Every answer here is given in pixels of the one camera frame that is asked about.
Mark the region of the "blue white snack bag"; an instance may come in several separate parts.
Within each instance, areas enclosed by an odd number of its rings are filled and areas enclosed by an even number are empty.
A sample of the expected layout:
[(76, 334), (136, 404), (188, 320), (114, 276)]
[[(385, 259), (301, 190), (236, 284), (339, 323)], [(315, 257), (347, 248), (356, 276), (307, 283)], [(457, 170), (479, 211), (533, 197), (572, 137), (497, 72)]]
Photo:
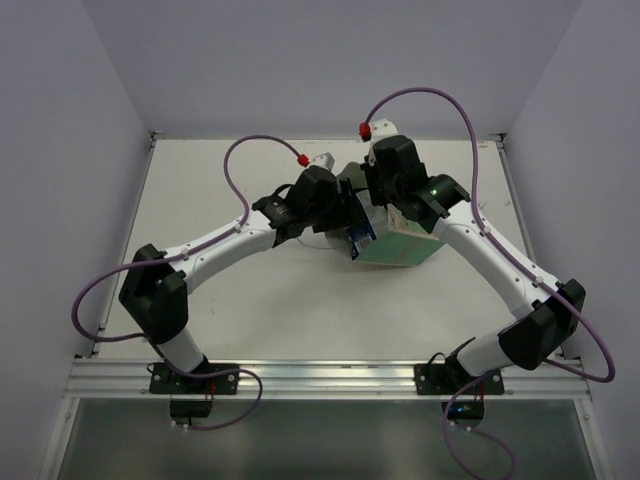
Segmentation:
[(347, 229), (351, 243), (353, 261), (390, 265), (390, 248), (385, 245), (384, 237), (389, 233), (389, 215), (386, 207), (374, 206), (369, 191), (355, 193), (359, 213), (363, 216)]

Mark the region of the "green paper bag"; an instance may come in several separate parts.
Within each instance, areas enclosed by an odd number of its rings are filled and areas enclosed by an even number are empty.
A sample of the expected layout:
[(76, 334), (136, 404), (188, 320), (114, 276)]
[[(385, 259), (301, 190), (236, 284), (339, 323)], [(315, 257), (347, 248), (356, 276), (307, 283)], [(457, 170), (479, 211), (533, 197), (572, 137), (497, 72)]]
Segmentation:
[[(354, 189), (367, 190), (364, 172), (357, 163), (347, 163), (338, 176), (342, 177), (348, 177)], [(385, 207), (389, 215), (389, 233), (384, 237), (384, 241), (390, 248), (391, 264), (382, 266), (418, 266), (443, 246), (440, 240), (428, 234), (420, 225), (405, 219), (393, 205)], [(329, 231), (324, 233), (324, 236), (330, 248), (352, 260), (347, 229)]]

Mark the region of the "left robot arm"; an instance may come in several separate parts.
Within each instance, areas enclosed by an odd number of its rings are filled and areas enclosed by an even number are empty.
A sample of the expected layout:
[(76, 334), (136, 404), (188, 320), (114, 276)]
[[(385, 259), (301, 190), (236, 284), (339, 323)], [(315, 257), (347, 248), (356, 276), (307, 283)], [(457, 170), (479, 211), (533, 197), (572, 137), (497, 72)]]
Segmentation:
[(306, 229), (324, 233), (355, 225), (364, 217), (357, 194), (365, 187), (363, 179), (311, 166), (295, 183), (258, 199), (238, 219), (194, 244), (166, 250), (147, 244), (136, 251), (119, 302), (174, 367), (175, 384), (193, 393), (208, 379), (206, 356), (187, 327), (189, 295), (226, 268), (298, 238)]

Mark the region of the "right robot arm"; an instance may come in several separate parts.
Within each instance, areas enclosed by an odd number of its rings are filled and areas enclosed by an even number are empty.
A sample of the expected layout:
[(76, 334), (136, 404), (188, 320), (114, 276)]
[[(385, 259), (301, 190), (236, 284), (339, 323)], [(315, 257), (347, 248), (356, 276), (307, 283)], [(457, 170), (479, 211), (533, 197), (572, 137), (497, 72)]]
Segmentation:
[(529, 279), (491, 244), (473, 217), (470, 194), (447, 174), (431, 176), (408, 137), (395, 134), (371, 143), (361, 166), (373, 202), (391, 205), (460, 254), (498, 293), (514, 317), (509, 325), (473, 338), (445, 360), (451, 389), (468, 392), (481, 375), (510, 365), (536, 369), (577, 329), (572, 308), (586, 291), (543, 272)]

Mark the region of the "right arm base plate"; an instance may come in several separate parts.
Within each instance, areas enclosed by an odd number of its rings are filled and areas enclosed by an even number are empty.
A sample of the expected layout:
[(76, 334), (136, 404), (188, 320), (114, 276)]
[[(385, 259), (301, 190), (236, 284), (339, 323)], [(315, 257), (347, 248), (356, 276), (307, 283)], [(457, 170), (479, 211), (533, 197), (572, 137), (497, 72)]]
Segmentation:
[[(466, 374), (464, 370), (458, 372), (444, 363), (421, 363), (413, 366), (416, 393), (423, 396), (453, 395), (462, 387), (477, 380)], [(486, 395), (503, 395), (505, 386), (500, 370), (491, 370), (481, 382), (468, 390), (469, 395), (482, 391)]]

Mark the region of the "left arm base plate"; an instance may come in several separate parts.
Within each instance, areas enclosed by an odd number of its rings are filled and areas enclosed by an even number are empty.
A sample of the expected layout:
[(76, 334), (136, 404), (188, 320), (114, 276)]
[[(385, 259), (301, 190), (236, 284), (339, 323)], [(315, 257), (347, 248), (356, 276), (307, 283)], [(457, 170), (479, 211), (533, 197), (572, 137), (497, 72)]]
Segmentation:
[(157, 395), (235, 395), (239, 382), (239, 365), (204, 363), (196, 375), (222, 372), (221, 376), (191, 378), (180, 375), (163, 362), (148, 365), (151, 374), (149, 392)]

